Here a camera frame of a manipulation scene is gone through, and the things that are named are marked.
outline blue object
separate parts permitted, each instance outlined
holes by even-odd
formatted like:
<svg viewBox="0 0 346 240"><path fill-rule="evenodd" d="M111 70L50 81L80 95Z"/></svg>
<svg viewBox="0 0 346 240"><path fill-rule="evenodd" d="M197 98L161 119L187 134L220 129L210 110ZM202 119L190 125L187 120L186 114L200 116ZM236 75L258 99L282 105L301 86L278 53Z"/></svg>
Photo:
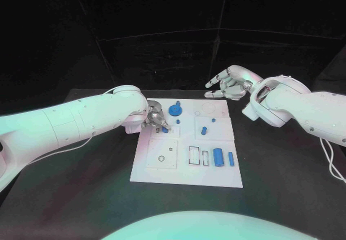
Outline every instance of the blue object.
<svg viewBox="0 0 346 240"><path fill-rule="evenodd" d="M229 165L230 165L230 167L233 167L235 166L235 161L233 161L233 154L232 154L232 152L227 153L227 158L229 158Z"/></svg>
<svg viewBox="0 0 346 240"><path fill-rule="evenodd" d="M223 155L222 155L222 149L215 148L212 150L213 153L213 162L215 162L215 167L222 167L225 165L223 163Z"/></svg>
<svg viewBox="0 0 346 240"><path fill-rule="evenodd" d="M207 133L207 128L203 126L203 128L202 128L202 135L206 135L206 133Z"/></svg>
<svg viewBox="0 0 346 240"><path fill-rule="evenodd" d="M163 131L164 133L167 133L167 132L168 132L168 129L163 126L163 127L161 127L161 131Z"/></svg>
<svg viewBox="0 0 346 240"><path fill-rule="evenodd" d="M178 101L176 101L176 104L168 107L167 112L168 112L170 116L173 116L173 117L177 117L181 114L183 109L180 107Z"/></svg>

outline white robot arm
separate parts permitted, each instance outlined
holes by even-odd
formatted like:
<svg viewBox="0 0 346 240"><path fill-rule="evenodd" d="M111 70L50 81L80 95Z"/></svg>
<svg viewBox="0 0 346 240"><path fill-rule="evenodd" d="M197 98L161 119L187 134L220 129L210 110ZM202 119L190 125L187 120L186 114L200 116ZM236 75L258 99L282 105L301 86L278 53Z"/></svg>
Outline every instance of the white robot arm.
<svg viewBox="0 0 346 240"><path fill-rule="evenodd" d="M160 103L147 100L135 86L118 86L111 91L0 117L0 191L37 157L119 125L128 134L147 125L170 129Z"/></svg>
<svg viewBox="0 0 346 240"><path fill-rule="evenodd" d="M330 92L311 92L289 76L262 79L246 68L232 65L206 83L219 82L217 91L204 97L239 100L251 93L242 113L251 120L261 118L274 127L295 119L307 133L346 146L346 96Z"/></svg>

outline table surface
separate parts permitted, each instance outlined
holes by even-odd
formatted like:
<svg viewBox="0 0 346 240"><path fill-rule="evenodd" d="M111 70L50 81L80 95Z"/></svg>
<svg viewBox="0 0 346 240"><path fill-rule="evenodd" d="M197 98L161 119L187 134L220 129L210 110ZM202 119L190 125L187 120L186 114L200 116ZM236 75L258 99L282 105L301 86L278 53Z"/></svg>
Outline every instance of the table surface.
<svg viewBox="0 0 346 240"><path fill-rule="evenodd" d="M141 92L173 99L203 99L204 93ZM72 89L66 102L101 93ZM321 240L344 239L346 186L328 173L318 138L294 120L281 128L251 121L248 97L226 101L243 188L129 182L138 133L118 127L23 169L0 208L0 239L99 239L147 217L189 210L242 214Z"/></svg>

